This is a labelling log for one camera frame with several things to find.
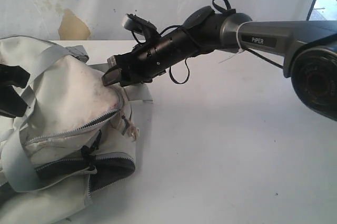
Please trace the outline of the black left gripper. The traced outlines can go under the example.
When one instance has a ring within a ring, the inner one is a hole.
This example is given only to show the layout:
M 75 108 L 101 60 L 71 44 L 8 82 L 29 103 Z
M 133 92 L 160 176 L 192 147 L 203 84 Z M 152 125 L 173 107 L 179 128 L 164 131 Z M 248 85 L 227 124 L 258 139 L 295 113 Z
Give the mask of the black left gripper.
M 27 104 L 14 87 L 24 89 L 29 78 L 30 74 L 20 66 L 1 64 L 1 116 L 20 118 L 24 115 Z

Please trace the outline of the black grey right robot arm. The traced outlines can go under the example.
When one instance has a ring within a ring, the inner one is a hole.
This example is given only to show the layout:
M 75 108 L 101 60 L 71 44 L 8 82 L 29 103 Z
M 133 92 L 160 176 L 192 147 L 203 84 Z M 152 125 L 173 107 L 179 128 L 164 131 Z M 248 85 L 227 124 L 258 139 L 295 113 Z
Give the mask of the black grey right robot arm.
M 336 21 L 256 22 L 234 9 L 206 6 L 162 33 L 133 14 L 123 26 L 145 40 L 108 59 L 106 86 L 150 83 L 178 62 L 216 50 L 266 52 L 283 57 L 283 75 L 304 105 L 336 119 Z

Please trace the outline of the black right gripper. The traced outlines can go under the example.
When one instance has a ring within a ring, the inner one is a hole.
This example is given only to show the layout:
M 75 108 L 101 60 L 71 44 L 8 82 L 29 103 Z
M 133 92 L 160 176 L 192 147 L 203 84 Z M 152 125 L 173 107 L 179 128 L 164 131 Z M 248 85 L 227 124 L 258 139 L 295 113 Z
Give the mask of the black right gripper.
M 113 55 L 107 59 L 108 70 L 101 77 L 104 86 L 119 83 L 121 86 L 152 83 L 153 77 L 146 75 L 147 63 L 154 52 L 129 52 Z

